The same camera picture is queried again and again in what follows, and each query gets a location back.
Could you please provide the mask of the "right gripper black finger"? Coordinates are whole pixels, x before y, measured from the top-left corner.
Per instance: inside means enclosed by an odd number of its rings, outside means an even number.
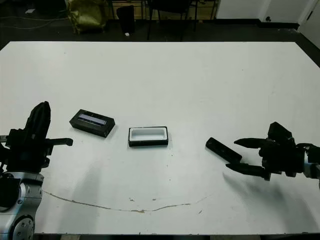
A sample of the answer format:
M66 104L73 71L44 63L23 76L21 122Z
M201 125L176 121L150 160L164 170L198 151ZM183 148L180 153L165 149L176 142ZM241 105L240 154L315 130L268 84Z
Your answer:
M227 163L225 166L243 175L266 178L266 170L262 166L249 165L247 163Z
M259 149L265 144L264 138L241 138L234 141L234 144L250 148L250 149Z

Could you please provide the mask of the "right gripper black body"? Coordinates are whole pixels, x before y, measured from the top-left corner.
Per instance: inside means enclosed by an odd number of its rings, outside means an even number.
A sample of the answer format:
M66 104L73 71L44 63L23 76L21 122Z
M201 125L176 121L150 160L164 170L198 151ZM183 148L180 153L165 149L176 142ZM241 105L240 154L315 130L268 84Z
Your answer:
M260 139L259 156L262 157L262 167L259 176L269 181L271 174L284 172L288 177L295 177L304 171L305 153L303 147L295 144L280 144L270 139Z

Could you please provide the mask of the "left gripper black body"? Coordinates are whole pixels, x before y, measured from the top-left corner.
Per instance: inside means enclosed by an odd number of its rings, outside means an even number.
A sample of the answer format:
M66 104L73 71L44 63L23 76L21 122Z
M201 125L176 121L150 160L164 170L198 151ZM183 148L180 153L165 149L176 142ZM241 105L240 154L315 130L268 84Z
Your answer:
M71 138L37 138L25 129L11 129L6 137L5 146L8 148L5 160L8 172L39 173L50 163L48 156L52 154L54 146L72 146Z

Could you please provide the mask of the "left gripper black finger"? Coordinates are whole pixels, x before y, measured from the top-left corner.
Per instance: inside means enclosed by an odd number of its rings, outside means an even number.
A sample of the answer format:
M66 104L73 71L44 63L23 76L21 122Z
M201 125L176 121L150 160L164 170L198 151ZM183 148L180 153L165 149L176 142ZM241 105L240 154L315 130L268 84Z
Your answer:
M30 116L26 122L26 128L30 136L40 135L43 127L43 107L44 103L41 102L33 108Z
M51 123L51 108L48 101L44 101L42 105L41 115L41 137L45 139Z

